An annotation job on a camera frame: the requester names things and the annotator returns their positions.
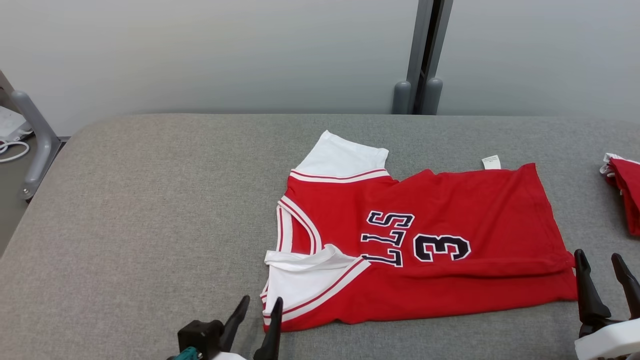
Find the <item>folded red garment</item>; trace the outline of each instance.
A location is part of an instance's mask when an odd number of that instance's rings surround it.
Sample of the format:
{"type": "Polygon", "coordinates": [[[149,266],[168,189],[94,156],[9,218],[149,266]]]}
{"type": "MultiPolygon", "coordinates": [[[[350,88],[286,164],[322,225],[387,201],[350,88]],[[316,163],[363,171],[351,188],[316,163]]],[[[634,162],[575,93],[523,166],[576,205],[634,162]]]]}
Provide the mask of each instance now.
{"type": "Polygon", "coordinates": [[[620,189],[627,212],[627,226],[632,235],[640,236],[640,163],[615,154],[605,154],[606,164],[600,168],[607,182],[620,189]]]}

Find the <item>white cable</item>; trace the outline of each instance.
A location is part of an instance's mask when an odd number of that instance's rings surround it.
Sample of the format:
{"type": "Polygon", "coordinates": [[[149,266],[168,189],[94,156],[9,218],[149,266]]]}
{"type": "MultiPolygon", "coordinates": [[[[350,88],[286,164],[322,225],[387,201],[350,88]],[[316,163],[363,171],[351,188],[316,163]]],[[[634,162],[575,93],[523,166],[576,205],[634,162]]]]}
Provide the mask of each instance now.
{"type": "Polygon", "coordinates": [[[24,151],[22,151],[20,154],[16,155],[16,156],[12,156],[11,158],[6,158],[6,159],[0,159],[0,163],[6,163],[9,162],[11,160],[16,160],[18,158],[23,157],[27,152],[29,152],[29,144],[26,142],[6,142],[2,145],[0,145],[0,154],[2,154],[4,151],[7,150],[7,148],[9,148],[9,146],[11,145],[24,145],[26,147],[26,149],[24,149],[24,151]]]}

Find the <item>white care label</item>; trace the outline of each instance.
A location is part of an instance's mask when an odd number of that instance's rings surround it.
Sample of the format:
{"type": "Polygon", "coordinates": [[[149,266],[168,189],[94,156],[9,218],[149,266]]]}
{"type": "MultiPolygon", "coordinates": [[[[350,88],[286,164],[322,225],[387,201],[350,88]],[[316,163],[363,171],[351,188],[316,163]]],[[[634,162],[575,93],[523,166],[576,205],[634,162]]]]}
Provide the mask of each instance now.
{"type": "Polygon", "coordinates": [[[498,159],[497,155],[489,156],[488,158],[482,159],[482,164],[484,165],[485,170],[494,170],[500,169],[500,159],[498,159]]]}

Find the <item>jersey lettering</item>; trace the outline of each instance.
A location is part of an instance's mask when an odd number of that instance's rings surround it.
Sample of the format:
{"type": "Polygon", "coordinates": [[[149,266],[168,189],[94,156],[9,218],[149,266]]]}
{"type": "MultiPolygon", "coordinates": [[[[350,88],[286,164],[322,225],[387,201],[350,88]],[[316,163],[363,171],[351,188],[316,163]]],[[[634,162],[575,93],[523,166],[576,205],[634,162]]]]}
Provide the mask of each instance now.
{"type": "Polygon", "coordinates": [[[451,254],[452,260],[460,260],[470,253],[469,241],[459,236],[418,234],[413,239],[413,254],[420,261],[432,262],[433,254],[451,254]]]}
{"type": "Polygon", "coordinates": [[[400,252],[400,250],[388,249],[387,254],[391,255],[392,258],[389,259],[383,258],[382,256],[372,256],[368,254],[362,254],[362,257],[368,261],[391,264],[397,268],[402,267],[402,253],[400,252]]]}
{"type": "Polygon", "coordinates": [[[379,211],[372,211],[369,213],[367,222],[371,225],[389,226],[393,224],[394,227],[407,228],[411,226],[414,219],[414,216],[411,214],[388,213],[385,216],[383,215],[384,214],[379,211]]]}
{"type": "Polygon", "coordinates": [[[392,238],[383,238],[372,234],[362,234],[360,241],[380,241],[381,243],[390,243],[395,247],[400,247],[405,234],[406,231],[404,230],[391,230],[392,238]]]}

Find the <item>gray tablecloth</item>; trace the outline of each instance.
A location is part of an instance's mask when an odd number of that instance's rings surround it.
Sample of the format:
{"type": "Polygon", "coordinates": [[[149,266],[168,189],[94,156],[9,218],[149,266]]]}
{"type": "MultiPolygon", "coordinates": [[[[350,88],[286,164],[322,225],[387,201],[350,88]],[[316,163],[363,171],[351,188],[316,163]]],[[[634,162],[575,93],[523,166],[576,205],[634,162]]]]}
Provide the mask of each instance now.
{"type": "MultiPolygon", "coordinates": [[[[90,125],[47,174],[0,259],[0,358],[160,359],[193,319],[252,296],[234,352],[262,341],[258,294],[285,179],[325,130],[390,150],[389,172],[535,162],[570,251],[614,317],[612,252],[640,275],[605,152],[640,160],[640,126],[589,119],[141,115],[90,125]]],[[[574,302],[450,318],[332,323],[282,336],[281,359],[573,359],[574,302]]]]}

